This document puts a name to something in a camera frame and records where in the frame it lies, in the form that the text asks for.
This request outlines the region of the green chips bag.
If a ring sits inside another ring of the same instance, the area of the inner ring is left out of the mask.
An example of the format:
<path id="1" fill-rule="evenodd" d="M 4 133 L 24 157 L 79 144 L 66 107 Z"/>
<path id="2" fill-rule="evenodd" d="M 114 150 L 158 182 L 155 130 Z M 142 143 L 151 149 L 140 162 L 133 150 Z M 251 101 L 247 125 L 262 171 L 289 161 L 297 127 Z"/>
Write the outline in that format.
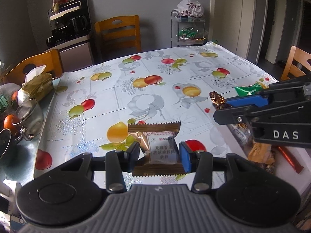
<path id="1" fill-rule="evenodd" d="M 237 92 L 238 96 L 250 96 L 255 95 L 258 91 L 267 89 L 268 87 L 265 86 L 263 83 L 255 82 L 251 86 L 236 86 L 235 91 Z"/>

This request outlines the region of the red long snack stick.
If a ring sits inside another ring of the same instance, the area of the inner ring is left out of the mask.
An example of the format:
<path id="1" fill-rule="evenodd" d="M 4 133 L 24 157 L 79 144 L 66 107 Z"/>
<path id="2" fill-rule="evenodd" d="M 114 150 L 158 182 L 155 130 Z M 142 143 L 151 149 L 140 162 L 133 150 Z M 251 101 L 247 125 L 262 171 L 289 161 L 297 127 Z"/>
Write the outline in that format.
<path id="1" fill-rule="evenodd" d="M 290 152 L 289 149 L 284 146 L 276 146 L 275 148 L 279 153 L 281 153 L 283 158 L 287 160 L 296 173 L 300 174 L 303 171 L 304 167 L 299 163 L 297 158 Z"/>

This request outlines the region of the glass jar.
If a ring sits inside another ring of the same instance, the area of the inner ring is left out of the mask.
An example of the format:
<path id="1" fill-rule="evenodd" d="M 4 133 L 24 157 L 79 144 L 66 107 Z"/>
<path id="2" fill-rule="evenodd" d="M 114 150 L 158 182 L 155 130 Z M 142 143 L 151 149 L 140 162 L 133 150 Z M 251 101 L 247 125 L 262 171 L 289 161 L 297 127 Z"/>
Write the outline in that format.
<path id="1" fill-rule="evenodd" d="M 28 99 L 15 111 L 12 124 L 19 131 L 22 138 L 31 141 L 38 136 L 44 122 L 43 112 L 34 98 Z"/>

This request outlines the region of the grey cabinet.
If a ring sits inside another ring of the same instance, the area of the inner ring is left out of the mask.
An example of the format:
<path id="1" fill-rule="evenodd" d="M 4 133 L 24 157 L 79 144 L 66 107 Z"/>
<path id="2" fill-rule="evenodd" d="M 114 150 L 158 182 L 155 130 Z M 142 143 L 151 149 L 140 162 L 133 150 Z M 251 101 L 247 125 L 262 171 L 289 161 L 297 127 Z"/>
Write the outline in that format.
<path id="1" fill-rule="evenodd" d="M 74 72 L 93 64 L 90 43 L 83 43 L 59 52 L 64 72 Z"/>

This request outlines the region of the wooden chair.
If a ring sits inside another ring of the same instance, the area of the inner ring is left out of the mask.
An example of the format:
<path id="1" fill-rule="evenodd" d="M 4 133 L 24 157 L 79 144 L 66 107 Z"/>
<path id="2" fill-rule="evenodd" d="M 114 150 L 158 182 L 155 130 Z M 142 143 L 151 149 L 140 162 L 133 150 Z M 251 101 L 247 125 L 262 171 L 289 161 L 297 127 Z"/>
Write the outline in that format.
<path id="1" fill-rule="evenodd" d="M 98 51 L 103 59 L 125 49 L 142 51 L 138 15 L 116 16 L 94 24 Z"/>
<path id="2" fill-rule="evenodd" d="M 21 86 L 28 72 L 44 65 L 46 66 L 45 72 L 52 74 L 53 78 L 60 78 L 63 74 L 63 65 L 59 50 L 53 49 L 23 60 L 3 76 L 3 83 L 15 83 Z"/>
<path id="3" fill-rule="evenodd" d="M 309 74 L 311 70 L 310 59 L 311 55 L 309 53 L 296 46 L 292 46 L 280 80 L 285 81 L 292 77 Z"/>

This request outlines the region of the white plastic bag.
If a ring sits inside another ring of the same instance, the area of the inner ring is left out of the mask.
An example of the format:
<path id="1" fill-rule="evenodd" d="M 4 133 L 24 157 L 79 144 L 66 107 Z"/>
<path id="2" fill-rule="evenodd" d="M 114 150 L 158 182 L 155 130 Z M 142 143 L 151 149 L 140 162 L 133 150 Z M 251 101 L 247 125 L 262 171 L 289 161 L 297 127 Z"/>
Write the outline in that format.
<path id="1" fill-rule="evenodd" d="M 182 0 L 177 5 L 177 11 L 180 16 L 187 17 L 202 17 L 204 14 L 203 6 L 196 0 Z"/>

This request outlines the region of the clear dark snack packet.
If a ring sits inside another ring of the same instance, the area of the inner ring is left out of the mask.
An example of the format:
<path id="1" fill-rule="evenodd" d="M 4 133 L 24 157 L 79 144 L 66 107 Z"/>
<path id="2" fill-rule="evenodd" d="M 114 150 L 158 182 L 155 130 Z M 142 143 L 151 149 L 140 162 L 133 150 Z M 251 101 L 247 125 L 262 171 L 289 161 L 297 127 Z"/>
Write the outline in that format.
<path id="1" fill-rule="evenodd" d="M 228 128 L 241 148 L 252 144 L 252 134 L 246 125 L 228 125 Z"/>

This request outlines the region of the black coffee machine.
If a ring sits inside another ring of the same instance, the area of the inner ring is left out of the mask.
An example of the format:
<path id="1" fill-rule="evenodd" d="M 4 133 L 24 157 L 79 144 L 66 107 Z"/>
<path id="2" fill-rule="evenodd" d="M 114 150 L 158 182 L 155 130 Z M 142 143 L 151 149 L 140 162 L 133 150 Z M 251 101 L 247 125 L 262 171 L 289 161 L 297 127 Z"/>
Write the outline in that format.
<path id="1" fill-rule="evenodd" d="M 49 48 L 88 35 L 92 30 L 88 0 L 64 3 L 57 14 L 52 9 L 47 14 L 52 34 L 46 39 Z"/>

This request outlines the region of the brown foil candy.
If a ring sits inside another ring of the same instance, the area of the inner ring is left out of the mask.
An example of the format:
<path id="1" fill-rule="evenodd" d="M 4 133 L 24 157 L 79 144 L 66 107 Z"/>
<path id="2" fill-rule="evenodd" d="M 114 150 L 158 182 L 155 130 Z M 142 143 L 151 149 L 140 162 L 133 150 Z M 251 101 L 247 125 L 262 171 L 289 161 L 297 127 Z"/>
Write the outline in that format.
<path id="1" fill-rule="evenodd" d="M 230 104 L 226 103 L 225 98 L 222 95 L 218 94 L 216 91 L 210 92 L 209 96 L 216 110 L 222 110 L 231 107 Z"/>

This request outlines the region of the metal shelf cart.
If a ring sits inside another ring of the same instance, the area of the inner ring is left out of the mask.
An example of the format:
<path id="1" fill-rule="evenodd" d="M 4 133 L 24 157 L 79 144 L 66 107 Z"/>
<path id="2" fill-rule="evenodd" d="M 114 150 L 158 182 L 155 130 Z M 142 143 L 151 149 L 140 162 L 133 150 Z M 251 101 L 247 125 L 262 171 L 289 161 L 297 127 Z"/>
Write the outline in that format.
<path id="1" fill-rule="evenodd" d="M 207 42 L 206 18 L 182 16 L 177 10 L 172 10 L 171 47 L 200 46 Z"/>

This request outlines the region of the brown cake packet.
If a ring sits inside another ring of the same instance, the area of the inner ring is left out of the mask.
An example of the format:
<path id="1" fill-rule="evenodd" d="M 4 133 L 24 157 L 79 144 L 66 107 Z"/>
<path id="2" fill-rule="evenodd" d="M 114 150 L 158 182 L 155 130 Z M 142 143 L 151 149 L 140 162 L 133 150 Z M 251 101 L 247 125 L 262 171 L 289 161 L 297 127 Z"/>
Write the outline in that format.
<path id="1" fill-rule="evenodd" d="M 143 157 L 136 162 L 134 177 L 184 175 L 175 137 L 180 122 L 129 124 L 128 133 L 140 144 Z"/>

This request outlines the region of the green candies on shelf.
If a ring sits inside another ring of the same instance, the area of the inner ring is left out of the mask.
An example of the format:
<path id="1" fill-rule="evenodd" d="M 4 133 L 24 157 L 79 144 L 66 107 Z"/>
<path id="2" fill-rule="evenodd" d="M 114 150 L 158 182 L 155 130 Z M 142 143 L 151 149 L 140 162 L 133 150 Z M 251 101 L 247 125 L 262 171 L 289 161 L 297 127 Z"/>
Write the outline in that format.
<path id="1" fill-rule="evenodd" d="M 179 31 L 178 37 L 181 41 L 186 41 L 186 40 L 201 39 L 203 35 L 195 27 L 185 27 Z"/>

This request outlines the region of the light orange bread packet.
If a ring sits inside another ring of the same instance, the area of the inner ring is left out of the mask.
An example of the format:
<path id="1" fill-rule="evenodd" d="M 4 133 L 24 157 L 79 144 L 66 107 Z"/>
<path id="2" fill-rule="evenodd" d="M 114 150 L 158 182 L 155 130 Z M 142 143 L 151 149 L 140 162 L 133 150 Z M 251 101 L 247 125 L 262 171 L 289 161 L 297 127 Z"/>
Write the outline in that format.
<path id="1" fill-rule="evenodd" d="M 259 168 L 270 174 L 275 174 L 275 152 L 270 144 L 253 142 L 247 158 Z"/>

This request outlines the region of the wooden chair left side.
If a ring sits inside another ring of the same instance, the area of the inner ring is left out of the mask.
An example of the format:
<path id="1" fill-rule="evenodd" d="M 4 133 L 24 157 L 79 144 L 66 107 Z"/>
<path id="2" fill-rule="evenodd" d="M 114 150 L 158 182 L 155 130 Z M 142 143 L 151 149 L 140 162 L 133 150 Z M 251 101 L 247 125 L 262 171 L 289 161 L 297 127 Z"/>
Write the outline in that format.
<path id="1" fill-rule="evenodd" d="M 59 50 L 53 49 L 23 60 L 3 76 L 3 83 L 15 83 L 21 86 L 28 72 L 44 65 L 46 66 L 45 72 L 52 74 L 53 78 L 60 78 L 63 74 L 63 65 Z"/>

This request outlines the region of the orange fruit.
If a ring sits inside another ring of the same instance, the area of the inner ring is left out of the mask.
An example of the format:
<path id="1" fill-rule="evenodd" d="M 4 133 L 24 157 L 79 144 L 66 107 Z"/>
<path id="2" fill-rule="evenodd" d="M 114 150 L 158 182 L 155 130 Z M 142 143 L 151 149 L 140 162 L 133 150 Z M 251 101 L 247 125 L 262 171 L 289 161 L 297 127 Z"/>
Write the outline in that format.
<path id="1" fill-rule="evenodd" d="M 4 119 L 4 128 L 11 131 L 12 135 L 20 135 L 19 118 L 15 114 L 9 114 Z"/>

